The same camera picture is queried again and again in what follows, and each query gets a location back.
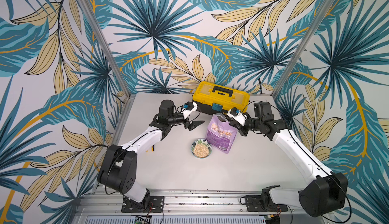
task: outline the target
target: small yellow object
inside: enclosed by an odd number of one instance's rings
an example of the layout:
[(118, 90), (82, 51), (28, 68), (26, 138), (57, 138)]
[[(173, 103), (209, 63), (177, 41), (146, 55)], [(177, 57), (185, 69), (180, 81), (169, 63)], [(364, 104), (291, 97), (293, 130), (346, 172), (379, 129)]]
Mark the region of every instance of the small yellow object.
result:
[(193, 94), (193, 102), (197, 103), (202, 113), (227, 114), (228, 110), (233, 107), (243, 111), (249, 103), (250, 95), (241, 90), (231, 89), (225, 86), (216, 85), (206, 81), (200, 82)]

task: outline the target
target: toolbox handle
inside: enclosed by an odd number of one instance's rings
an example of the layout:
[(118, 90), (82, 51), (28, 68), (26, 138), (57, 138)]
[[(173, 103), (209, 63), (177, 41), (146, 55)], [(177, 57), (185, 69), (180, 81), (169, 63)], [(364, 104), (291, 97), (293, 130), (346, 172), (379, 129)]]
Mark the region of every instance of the toolbox handle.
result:
[(231, 97), (231, 96), (232, 96), (232, 93), (234, 92), (233, 90), (229, 90), (229, 89), (227, 89), (227, 88), (223, 88), (223, 87), (219, 87), (219, 86), (215, 86), (214, 89), (212, 90), (212, 92), (215, 92), (215, 90), (218, 90), (218, 91), (222, 91), (222, 92), (228, 93), (228, 94), (229, 94), (228, 97)]

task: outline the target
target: white table surface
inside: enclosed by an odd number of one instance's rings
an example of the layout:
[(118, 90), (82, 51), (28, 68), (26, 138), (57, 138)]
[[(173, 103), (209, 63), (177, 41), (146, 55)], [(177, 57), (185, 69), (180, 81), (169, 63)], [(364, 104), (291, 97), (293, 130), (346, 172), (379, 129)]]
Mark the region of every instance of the white table surface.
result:
[[(178, 107), (192, 101), (190, 94), (146, 94), (135, 97), (119, 145), (134, 139), (153, 120), (162, 100), (172, 100)], [(268, 101), (275, 105), (271, 96), (252, 95), (250, 101)], [(279, 113), (272, 108), (275, 119)], [(247, 112), (254, 117), (253, 104)], [(189, 119), (197, 116), (193, 112)], [(237, 134), (228, 154), (213, 148), (205, 159), (192, 155), (194, 140), (205, 138), (211, 115), (201, 114), (196, 120), (205, 123), (192, 131), (183, 125), (173, 127), (154, 151), (138, 155), (137, 178), (149, 189), (198, 189), (221, 191), (261, 191), (271, 185), (285, 188), (306, 186), (300, 172), (288, 156), (267, 137), (249, 132), (247, 137)]]

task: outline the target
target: bowl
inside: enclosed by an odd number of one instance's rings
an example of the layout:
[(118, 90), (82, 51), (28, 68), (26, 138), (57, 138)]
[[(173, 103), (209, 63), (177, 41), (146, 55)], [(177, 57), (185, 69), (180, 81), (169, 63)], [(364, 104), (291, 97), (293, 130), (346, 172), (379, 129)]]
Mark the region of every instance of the bowl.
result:
[[(197, 155), (195, 155), (194, 150), (195, 150), (196, 145), (205, 145), (208, 148), (208, 155), (206, 157), (203, 157), (203, 158), (200, 158)], [(200, 159), (204, 159), (204, 158), (207, 158), (212, 153), (212, 146), (211, 146), (211, 143), (209, 143), (208, 140), (206, 140), (206, 139), (197, 139), (192, 143), (191, 151), (195, 157), (200, 158)]]

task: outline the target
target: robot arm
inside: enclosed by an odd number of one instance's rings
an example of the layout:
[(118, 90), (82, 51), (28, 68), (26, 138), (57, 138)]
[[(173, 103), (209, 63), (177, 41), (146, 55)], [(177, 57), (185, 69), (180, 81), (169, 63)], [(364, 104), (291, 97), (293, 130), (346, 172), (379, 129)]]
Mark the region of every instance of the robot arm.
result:
[(283, 189), (279, 185), (264, 188), (261, 202), (266, 208), (277, 205), (292, 205), (303, 208), (310, 216), (317, 217), (343, 208), (348, 180), (342, 173), (333, 173), (320, 162), (282, 119), (274, 120), (270, 103), (254, 104), (255, 117), (233, 108), (228, 111), (230, 125), (238, 128), (243, 136), (248, 131), (260, 131), (278, 145), (291, 159), (303, 176), (305, 189)]
[(121, 146), (111, 145), (105, 154), (103, 164), (97, 176), (99, 183), (108, 186), (132, 200), (135, 208), (144, 210), (150, 199), (148, 189), (141, 186), (135, 179), (137, 173), (137, 156), (144, 153), (152, 145), (158, 143), (168, 135), (175, 125), (183, 124), (184, 128), (195, 129), (201, 121), (190, 122), (188, 116), (197, 110), (197, 104), (187, 102), (180, 112), (174, 112), (171, 100), (164, 100), (159, 107), (149, 127), (138, 137)]

